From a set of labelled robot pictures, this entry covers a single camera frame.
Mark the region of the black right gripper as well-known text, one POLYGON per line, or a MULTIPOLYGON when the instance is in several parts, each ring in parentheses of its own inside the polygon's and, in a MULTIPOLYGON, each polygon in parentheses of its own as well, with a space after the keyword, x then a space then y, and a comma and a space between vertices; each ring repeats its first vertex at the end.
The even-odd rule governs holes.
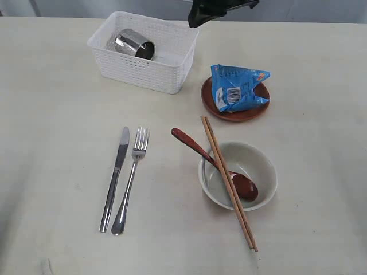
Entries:
POLYGON ((193 1, 188 15, 190 28, 197 28, 212 19, 214 16, 224 16, 230 10, 249 6, 253 9, 258 0, 202 0, 193 1))

